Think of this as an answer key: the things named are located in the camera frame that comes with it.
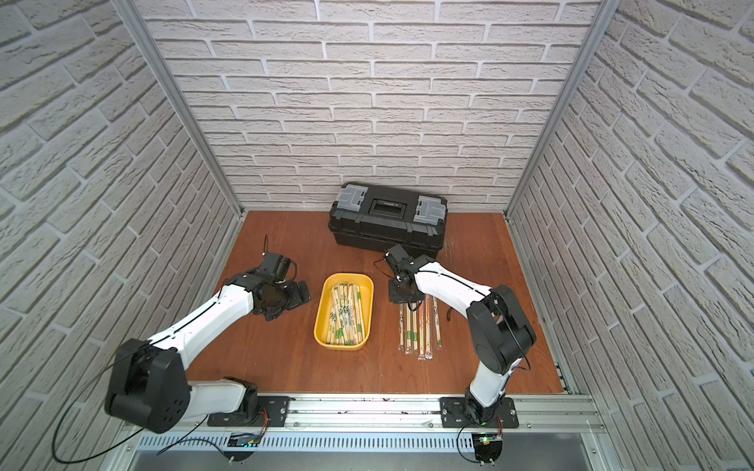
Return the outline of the green panda chopsticks pair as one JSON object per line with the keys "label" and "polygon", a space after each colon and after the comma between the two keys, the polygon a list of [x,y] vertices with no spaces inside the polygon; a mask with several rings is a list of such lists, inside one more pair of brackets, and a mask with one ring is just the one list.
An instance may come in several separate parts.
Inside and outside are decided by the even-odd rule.
{"label": "green panda chopsticks pair", "polygon": [[434,296],[432,298],[432,312],[433,312],[432,316],[433,316],[433,325],[434,325],[436,345],[437,345],[437,349],[441,349],[443,343],[442,343],[439,306],[438,306],[438,300],[437,298],[434,298]]}

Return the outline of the yellow plastic storage box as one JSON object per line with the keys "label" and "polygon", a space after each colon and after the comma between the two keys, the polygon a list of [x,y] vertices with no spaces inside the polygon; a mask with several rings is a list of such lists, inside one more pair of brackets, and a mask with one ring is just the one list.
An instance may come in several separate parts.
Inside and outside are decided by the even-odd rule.
{"label": "yellow plastic storage box", "polygon": [[314,326],[316,341],[335,351],[358,351],[371,332],[374,284],[369,276],[338,273],[324,283]]}

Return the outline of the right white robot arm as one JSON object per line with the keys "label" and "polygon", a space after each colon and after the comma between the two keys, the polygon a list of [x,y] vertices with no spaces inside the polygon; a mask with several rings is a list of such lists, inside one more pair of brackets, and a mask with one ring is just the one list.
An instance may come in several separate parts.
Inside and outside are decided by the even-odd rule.
{"label": "right white robot arm", "polygon": [[514,370],[522,363],[530,367],[527,354],[537,340],[516,294],[504,285],[490,288],[465,280],[425,256],[388,265],[400,300],[433,296],[467,320],[479,358],[465,392],[467,417],[476,424],[490,421]]}

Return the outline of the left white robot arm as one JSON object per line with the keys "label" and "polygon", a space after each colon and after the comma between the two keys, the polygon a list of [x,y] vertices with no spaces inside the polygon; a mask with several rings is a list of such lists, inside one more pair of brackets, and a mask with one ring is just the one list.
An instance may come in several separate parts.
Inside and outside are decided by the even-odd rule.
{"label": "left white robot arm", "polygon": [[104,400],[105,412],[156,434],[205,416],[219,426],[251,425],[260,416],[254,384],[226,378],[191,382],[186,370],[226,329],[247,314],[270,321],[310,302],[306,282],[229,282],[213,298],[146,341],[119,346]]}

